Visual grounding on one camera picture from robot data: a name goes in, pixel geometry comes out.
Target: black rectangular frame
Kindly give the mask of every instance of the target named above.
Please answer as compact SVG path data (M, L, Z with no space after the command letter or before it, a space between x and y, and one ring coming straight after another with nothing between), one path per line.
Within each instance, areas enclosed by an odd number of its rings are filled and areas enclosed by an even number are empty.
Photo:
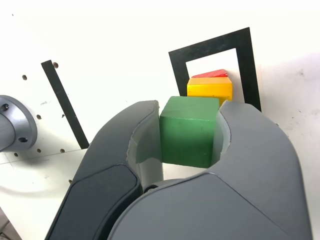
M261 111L256 66L249 27L170 51L171 65L180 96L187 96L187 84L190 79L187 62L234 48L238 60L244 101Z
M46 77L49 80L49 83L58 99L62 111L72 129L72 132L80 146L81 149L87 149L89 147L89 142L87 137L80 125L80 122L77 118L77 115L74 111L74 108L71 105L71 102L68 98L68 95L62 85L60 78L56 72L56 69L51 60L41 63L41 66L44 70Z

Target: white wall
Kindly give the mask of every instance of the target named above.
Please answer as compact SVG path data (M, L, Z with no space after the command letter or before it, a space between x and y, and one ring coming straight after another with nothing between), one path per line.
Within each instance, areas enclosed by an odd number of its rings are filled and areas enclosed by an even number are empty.
M179 94L169 51L250 27L262 112L295 146L314 239L320 239L319 9L308 1L268 1L262 6L218 2L108 1L102 7L94 1L58 0L0 7L0 94L21 100L42 116L36 146L19 157L6 153L8 161L80 149L61 118L42 62L59 64L58 75L90 142L132 103L156 99L163 107ZM187 67L194 75L224 66L234 82L235 99L243 101L235 54L230 50Z

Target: dark gray gripper part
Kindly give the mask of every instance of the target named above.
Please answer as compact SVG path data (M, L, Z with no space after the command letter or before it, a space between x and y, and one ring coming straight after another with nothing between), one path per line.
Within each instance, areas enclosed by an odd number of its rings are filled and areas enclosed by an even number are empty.
M253 106L225 102L214 136L216 164L139 197L108 240L311 240L299 160L283 131Z
M107 239L119 215L143 193L140 179L127 161L128 146L145 119L159 122L158 108L157 101L137 102L96 134L46 240Z
M31 148L37 140L38 129L27 107L17 99L6 95L0 95L0 107L0 115L3 116L2 119L6 118L4 121L7 123L1 123L0 151L20 152Z

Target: stacked blocks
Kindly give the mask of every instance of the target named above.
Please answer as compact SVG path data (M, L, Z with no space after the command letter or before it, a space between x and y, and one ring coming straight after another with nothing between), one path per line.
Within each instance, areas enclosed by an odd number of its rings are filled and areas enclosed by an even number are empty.
M232 82L223 69L196 75L187 84L187 96L218 98L221 106L225 100L232 101Z
M208 168L219 99L173 96L160 115L162 161Z

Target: gray metal cylinder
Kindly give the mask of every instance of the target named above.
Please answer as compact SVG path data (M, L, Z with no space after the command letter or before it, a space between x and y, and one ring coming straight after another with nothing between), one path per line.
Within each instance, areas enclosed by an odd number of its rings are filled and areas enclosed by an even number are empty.
M15 140L15 130L11 122L0 114L0 150L9 147Z
M17 99L0 95L0 152L20 152L31 148L38 136L30 111Z

